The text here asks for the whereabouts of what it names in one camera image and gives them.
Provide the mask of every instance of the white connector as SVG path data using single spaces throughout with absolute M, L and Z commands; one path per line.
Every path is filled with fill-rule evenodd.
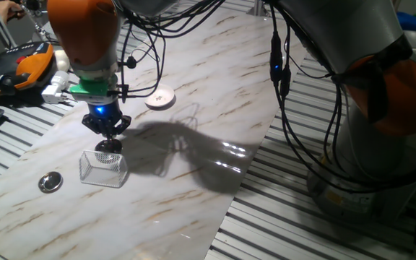
M 65 71 L 58 71 L 51 79 L 51 84 L 41 93 L 44 101 L 49 104 L 58 104 L 64 101 L 62 90 L 69 86 L 69 74 Z

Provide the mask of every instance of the person's hand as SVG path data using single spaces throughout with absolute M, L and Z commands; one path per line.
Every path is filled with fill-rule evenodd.
M 5 24 L 10 18 L 17 16 L 17 11 L 22 11 L 20 5 L 9 0 L 0 1 L 0 15 Z

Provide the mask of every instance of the blue led light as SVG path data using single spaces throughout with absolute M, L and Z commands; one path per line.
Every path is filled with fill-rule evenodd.
M 104 107 L 96 107 L 95 110 L 99 113 L 103 113 L 104 112 Z

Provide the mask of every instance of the marble surface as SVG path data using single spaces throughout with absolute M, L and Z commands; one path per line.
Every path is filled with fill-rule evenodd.
M 80 183 L 78 159 L 102 138 L 81 125 L 85 103 L 65 115 L 0 177 L 0 254 L 203 259 L 277 112 L 271 36 L 272 21 L 220 10 L 168 41 L 162 83 L 177 101 L 164 111 L 143 99 L 121 104 L 133 121 L 119 137 L 130 172 L 120 189 Z M 305 55 L 296 37 L 292 55 Z M 154 66 L 146 58 L 126 81 L 152 84 Z M 64 184 L 43 194 L 38 180 L 53 170 Z

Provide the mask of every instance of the mesh strainer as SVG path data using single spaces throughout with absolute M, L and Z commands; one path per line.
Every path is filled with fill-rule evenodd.
M 120 188 L 128 166 L 123 155 L 84 151 L 79 159 L 79 179 L 82 183 Z

